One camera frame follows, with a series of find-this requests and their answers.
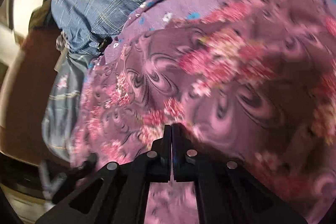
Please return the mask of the brown wooden headboard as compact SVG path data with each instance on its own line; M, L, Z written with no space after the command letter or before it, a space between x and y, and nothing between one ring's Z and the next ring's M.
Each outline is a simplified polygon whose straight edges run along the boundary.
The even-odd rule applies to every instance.
M59 34L57 27L31 30L1 87L1 153L30 165L49 159L67 166L42 138L42 120L60 56L55 48Z

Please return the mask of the purple pink floral garment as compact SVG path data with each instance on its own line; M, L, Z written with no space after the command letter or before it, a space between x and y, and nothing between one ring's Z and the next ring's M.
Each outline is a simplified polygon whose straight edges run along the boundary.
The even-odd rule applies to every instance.
M88 69L71 165L131 162L172 123L318 223L335 201L335 16L321 0L230 0L125 30Z

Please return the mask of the purple floral bed sheet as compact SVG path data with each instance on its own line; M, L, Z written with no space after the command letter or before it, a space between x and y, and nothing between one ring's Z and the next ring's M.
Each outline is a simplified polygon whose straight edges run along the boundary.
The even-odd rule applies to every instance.
M225 74L271 57L326 65L334 18L328 0L147 0L87 74Z

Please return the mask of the olive green cloth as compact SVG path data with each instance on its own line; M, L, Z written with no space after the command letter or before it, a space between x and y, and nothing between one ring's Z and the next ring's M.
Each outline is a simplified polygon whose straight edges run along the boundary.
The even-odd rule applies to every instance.
M29 20L29 31L57 26L51 12L51 1L43 0L42 5L32 12Z

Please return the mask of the small grey crumpled cloth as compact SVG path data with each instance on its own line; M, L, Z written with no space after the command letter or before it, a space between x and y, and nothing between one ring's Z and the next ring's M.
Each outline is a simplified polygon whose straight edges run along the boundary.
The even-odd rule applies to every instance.
M56 49L59 52L62 52L65 49L69 49L69 47L70 47L70 44L69 44L68 38L66 34L64 33L64 31L62 31L56 39Z

